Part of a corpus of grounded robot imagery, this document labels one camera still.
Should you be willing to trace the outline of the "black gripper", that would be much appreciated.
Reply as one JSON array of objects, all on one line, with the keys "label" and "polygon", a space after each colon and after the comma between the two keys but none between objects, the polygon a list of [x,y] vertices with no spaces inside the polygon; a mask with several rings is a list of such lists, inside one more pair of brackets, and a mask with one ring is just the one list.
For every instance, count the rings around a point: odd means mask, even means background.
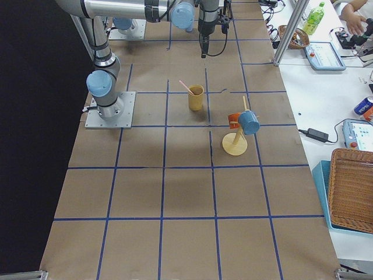
[{"label": "black gripper", "polygon": [[201,35],[200,37],[200,49],[201,49],[201,57],[206,58],[209,51],[209,36],[215,31],[215,25],[217,23],[217,19],[207,22],[203,20],[201,17],[198,20],[198,31]]}]

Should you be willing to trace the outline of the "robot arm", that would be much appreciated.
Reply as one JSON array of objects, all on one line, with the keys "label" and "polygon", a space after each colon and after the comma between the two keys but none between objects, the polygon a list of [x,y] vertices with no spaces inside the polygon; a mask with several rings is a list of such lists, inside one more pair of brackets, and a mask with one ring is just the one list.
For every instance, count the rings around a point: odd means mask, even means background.
[{"label": "robot arm", "polygon": [[111,119],[122,114],[124,102],[115,92],[120,61],[111,51],[101,17],[125,20],[143,19],[149,23],[162,20],[180,29],[191,29],[196,6],[199,7],[198,31],[202,37],[202,54],[209,48],[209,36],[218,23],[219,1],[58,1],[70,15],[79,18],[93,52],[95,70],[87,77],[87,87],[97,104],[98,116]]},{"label": "robot arm", "polygon": [[112,19],[113,25],[121,34],[129,35],[134,32],[138,26],[133,19],[124,17],[114,17]]}]

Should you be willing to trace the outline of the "person's hand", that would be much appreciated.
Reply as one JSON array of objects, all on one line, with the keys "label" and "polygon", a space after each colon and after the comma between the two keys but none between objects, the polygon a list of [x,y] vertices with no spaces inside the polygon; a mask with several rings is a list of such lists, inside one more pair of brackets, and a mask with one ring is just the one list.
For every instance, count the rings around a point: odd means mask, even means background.
[{"label": "person's hand", "polygon": [[357,11],[365,4],[365,2],[354,2],[348,3],[342,10],[340,18],[346,22],[349,33],[353,35],[362,35],[364,33],[364,27],[362,23],[366,22],[366,18],[358,15]]}]

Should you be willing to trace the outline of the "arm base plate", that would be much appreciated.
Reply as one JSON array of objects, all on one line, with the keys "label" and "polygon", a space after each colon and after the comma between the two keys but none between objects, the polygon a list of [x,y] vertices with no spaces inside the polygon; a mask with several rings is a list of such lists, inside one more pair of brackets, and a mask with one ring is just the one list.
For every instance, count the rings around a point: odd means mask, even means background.
[{"label": "arm base plate", "polygon": [[85,122],[86,129],[131,129],[136,92],[118,92],[117,101],[110,107],[100,107],[91,98]]},{"label": "arm base plate", "polygon": [[146,21],[143,19],[114,17],[107,34],[112,41],[138,41],[144,39],[145,29]]}]

